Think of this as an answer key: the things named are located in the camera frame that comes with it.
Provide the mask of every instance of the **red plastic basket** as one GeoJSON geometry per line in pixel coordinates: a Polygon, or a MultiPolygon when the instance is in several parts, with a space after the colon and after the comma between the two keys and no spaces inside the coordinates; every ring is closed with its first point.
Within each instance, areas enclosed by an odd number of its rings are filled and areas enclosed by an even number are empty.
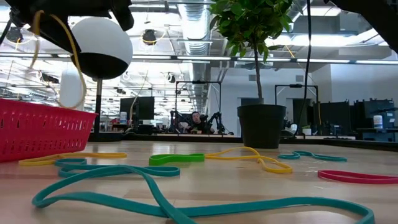
{"type": "Polygon", "coordinates": [[[96,114],[0,99],[0,162],[86,147],[96,114]]]}

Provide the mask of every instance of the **white ball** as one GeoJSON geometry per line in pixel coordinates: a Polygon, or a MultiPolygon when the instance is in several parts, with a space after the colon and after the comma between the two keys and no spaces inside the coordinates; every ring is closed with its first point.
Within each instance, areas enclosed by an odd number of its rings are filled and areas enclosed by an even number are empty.
{"type": "Polygon", "coordinates": [[[72,33],[81,49],[78,56],[84,74],[112,79],[127,70],[132,60],[132,44],[118,24],[90,17],[73,26],[72,33]]]}

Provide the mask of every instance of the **red rubber band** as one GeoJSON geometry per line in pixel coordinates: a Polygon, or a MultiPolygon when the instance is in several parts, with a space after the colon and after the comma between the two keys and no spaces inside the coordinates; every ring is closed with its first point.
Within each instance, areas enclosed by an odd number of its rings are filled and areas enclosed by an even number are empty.
{"type": "Polygon", "coordinates": [[[338,170],[319,170],[318,177],[355,184],[398,184],[398,177],[338,170]]]}

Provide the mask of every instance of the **man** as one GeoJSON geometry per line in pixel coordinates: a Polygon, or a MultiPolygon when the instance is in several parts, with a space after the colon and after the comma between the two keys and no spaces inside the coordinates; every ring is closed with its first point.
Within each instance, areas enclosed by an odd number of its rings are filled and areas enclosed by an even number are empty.
{"type": "MultiPolygon", "coordinates": [[[[203,134],[207,134],[209,132],[207,124],[200,119],[200,113],[195,111],[192,113],[192,126],[187,126],[185,129],[188,133],[191,133],[194,129],[197,131],[201,131],[203,134]]],[[[210,133],[214,133],[214,129],[210,128],[210,133]]]]}

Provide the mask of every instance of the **computer monitor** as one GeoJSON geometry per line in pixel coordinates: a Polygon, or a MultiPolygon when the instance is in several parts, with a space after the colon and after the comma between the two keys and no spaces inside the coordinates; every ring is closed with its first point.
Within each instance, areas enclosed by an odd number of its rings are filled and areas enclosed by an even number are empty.
{"type": "MultiPolygon", "coordinates": [[[[133,98],[121,98],[120,99],[120,112],[127,113],[127,119],[130,118],[130,107],[133,98]]],[[[138,119],[154,119],[155,117],[155,98],[153,96],[142,96],[136,100],[134,110],[138,109],[138,119]]]]}

